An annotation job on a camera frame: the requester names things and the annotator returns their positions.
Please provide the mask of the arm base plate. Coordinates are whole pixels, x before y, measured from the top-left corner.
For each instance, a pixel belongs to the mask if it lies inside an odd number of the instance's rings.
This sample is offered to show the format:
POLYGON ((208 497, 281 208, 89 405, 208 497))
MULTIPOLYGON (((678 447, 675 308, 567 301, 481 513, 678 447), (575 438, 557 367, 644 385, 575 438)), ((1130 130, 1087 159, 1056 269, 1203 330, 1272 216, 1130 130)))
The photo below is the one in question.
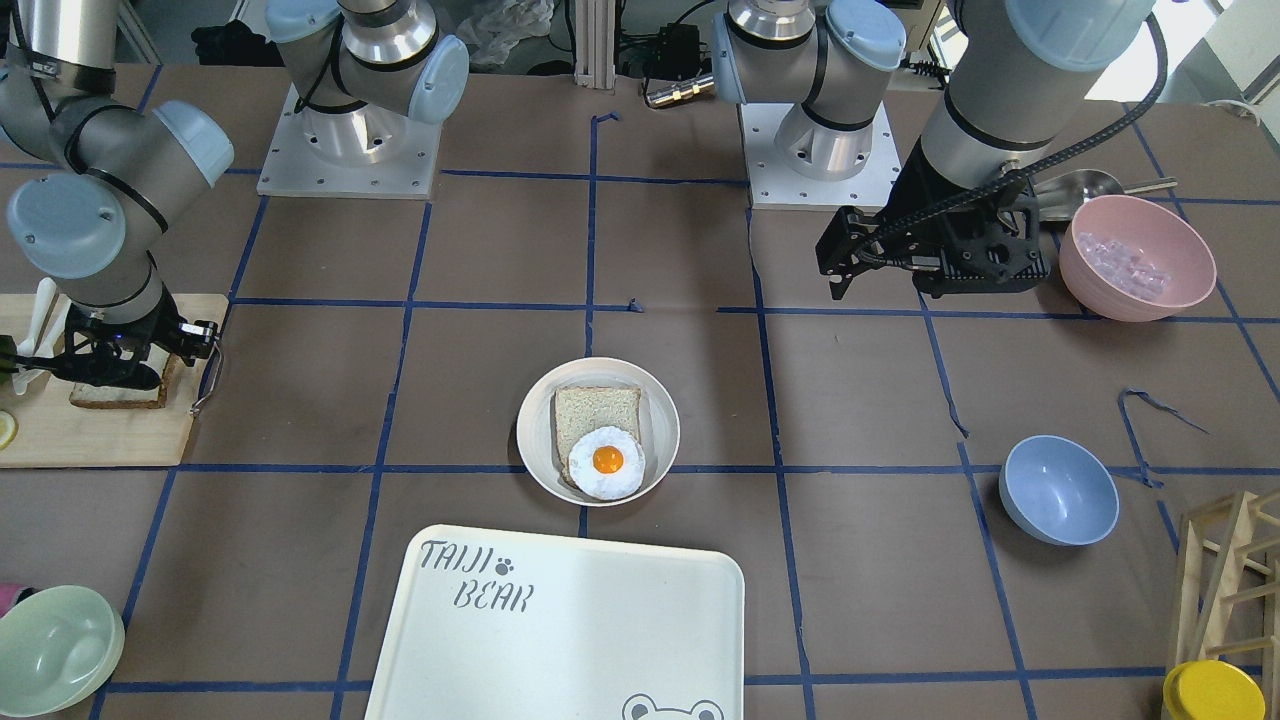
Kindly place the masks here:
POLYGON ((796 172, 774 137, 785 123, 788 104, 746 104, 739 108, 742 150, 753 206, 756 209, 828 210, 852 205, 879 211, 890 199, 901 164, 884 105, 877 109, 867 152, 854 154, 858 173, 846 179, 815 179, 796 172))
POLYGON ((442 127, 365 106, 297 110, 289 88, 257 182, 262 196, 403 199, 433 195, 442 127))

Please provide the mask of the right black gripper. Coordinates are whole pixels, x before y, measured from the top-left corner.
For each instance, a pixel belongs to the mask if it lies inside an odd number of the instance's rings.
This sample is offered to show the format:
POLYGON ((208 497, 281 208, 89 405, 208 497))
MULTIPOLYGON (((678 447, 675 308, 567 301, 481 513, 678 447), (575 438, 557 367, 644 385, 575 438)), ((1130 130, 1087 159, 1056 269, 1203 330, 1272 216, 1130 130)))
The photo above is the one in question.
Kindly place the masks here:
POLYGON ((150 350, 160 347, 170 357, 193 366, 219 350, 215 322, 188 322, 174 300, 161 300, 137 320, 109 323, 78 307, 68 313, 63 332, 64 350, 40 361, 54 377, 93 387, 156 389, 163 370, 147 365, 150 350))

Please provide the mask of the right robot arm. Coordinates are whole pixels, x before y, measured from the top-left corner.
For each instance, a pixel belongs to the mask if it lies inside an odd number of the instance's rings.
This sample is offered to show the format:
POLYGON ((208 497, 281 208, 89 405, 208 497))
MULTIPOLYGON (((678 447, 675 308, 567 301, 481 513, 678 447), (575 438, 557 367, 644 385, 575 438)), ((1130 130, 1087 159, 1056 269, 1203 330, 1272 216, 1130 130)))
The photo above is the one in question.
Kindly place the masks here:
MULTIPOLYGON (((3 68, 3 140, 58 170, 24 183, 6 224, 28 261, 70 300, 64 348, 4 348, 3 373, 151 391, 161 348, 187 366, 219 348, 215 322, 183 318, 152 245, 230 167, 206 113, 140 111, 115 100, 115 1, 14 1, 3 68)), ((338 170, 412 150, 404 131, 440 126, 468 78, 468 49, 428 1, 269 1, 268 37, 291 74, 291 114, 338 170)))

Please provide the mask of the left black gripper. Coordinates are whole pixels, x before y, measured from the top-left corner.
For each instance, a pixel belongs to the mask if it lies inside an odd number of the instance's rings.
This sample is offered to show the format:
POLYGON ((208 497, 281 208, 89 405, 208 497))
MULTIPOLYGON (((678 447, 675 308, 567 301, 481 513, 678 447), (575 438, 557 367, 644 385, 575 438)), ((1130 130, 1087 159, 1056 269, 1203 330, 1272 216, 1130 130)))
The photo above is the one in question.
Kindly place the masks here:
POLYGON ((1039 204, 1025 179, 869 243, 879 224, 874 214, 842 206, 822 232, 815 261, 833 301, 845 297, 855 278, 881 266, 910 270, 916 290, 934 299, 1020 293, 1050 275, 1039 204))

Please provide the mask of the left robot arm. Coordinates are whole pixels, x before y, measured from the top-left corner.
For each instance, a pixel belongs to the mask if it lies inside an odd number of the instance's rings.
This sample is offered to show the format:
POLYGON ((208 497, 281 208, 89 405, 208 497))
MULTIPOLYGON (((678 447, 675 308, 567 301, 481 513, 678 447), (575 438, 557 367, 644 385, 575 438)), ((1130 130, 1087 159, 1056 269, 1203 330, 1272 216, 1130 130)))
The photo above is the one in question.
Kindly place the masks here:
MULTIPOLYGON (((842 299, 867 273, 896 268, 919 292, 1020 293, 1050 274, 1030 178, 1110 141, 1169 81, 1151 1, 951 1, 968 38, 942 99, 890 191, 867 213, 840 208, 815 264, 842 299), (1120 119, 1050 151, 1098 78, 1147 28, 1155 81, 1120 119)), ((727 102, 788 105, 776 137, 785 163, 815 181, 855 176, 873 120, 906 51, 897 15, 877 1, 731 1, 716 20, 713 76, 727 102)))

